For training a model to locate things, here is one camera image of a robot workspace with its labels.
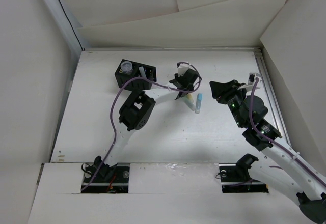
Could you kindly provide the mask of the blue highlighter pen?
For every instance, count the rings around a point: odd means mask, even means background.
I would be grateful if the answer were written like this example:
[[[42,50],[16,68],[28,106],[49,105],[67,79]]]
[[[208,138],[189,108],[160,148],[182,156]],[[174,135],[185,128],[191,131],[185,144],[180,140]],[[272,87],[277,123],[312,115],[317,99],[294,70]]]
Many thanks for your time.
[[[199,114],[200,111],[201,111],[202,97],[203,97],[202,93],[197,94],[196,106],[195,106],[195,113],[196,114]]]

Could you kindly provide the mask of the green highlighter pen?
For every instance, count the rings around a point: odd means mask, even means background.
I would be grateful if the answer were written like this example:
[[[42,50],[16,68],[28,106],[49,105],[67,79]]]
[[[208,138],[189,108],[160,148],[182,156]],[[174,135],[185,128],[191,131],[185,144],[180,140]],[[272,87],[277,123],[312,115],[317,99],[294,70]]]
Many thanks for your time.
[[[190,108],[191,111],[195,111],[196,107],[191,100],[184,99],[184,103]]]

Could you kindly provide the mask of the orange capped lead case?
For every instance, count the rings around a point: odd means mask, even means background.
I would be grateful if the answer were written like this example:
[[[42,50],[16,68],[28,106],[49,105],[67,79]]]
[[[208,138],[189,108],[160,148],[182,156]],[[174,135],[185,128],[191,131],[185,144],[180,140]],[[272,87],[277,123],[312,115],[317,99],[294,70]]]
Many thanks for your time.
[[[139,72],[140,72],[140,75],[142,78],[145,78],[145,79],[147,78],[146,72],[145,72],[145,69],[143,66],[139,66]]]

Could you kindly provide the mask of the clear jar of paper clips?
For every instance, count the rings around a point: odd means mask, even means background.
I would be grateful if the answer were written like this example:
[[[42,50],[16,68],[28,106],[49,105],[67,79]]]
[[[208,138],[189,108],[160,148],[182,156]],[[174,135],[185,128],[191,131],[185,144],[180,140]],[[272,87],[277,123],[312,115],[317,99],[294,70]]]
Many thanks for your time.
[[[133,64],[131,61],[128,60],[122,61],[122,63],[120,64],[120,68],[123,74],[130,75],[133,72]]]

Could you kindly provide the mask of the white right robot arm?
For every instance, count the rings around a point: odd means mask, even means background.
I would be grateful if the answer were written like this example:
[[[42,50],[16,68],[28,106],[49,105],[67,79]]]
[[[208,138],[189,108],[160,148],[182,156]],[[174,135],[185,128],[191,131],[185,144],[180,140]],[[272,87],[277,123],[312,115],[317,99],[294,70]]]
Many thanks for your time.
[[[268,109],[256,96],[259,78],[249,85],[232,80],[211,81],[212,97],[228,106],[245,140],[282,169],[277,173],[256,156],[246,154],[236,163],[241,180],[263,182],[292,200],[301,213],[314,223],[325,223],[325,175],[304,160],[300,153],[281,139],[281,133],[267,120]]]

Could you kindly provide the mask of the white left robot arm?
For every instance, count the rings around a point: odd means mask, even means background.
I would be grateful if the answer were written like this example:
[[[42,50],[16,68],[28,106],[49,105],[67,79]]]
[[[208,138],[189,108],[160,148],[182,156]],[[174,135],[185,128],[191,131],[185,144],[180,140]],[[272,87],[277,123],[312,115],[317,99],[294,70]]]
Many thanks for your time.
[[[127,146],[132,135],[141,130],[152,114],[155,106],[177,100],[196,91],[202,81],[198,70],[193,65],[182,62],[174,79],[162,85],[143,77],[132,78],[126,84],[141,80],[151,83],[156,88],[149,90],[134,89],[119,109],[118,123],[113,119],[114,106],[122,91],[114,98],[110,110],[110,121],[114,131],[113,141],[105,156],[98,156],[94,160],[95,173],[101,181],[109,181],[114,174],[114,167],[118,164],[123,149]]]

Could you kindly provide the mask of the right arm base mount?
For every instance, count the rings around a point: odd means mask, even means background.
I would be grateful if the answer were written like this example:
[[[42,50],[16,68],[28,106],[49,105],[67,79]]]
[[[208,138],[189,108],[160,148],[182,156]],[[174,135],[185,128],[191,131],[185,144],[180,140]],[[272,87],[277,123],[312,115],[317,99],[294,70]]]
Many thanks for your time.
[[[236,163],[219,163],[215,178],[221,182],[222,193],[269,193],[265,183],[249,175],[249,169],[258,160],[256,156],[246,154]]]

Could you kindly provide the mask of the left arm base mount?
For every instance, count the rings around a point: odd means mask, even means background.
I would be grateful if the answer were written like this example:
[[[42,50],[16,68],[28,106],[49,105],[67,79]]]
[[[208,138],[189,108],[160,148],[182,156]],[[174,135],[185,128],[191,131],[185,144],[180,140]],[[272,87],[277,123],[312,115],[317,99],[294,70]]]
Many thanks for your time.
[[[83,181],[81,193],[125,194],[129,191],[130,164],[103,164],[92,180],[97,168],[102,163],[101,157],[95,158],[93,163],[83,163]]]

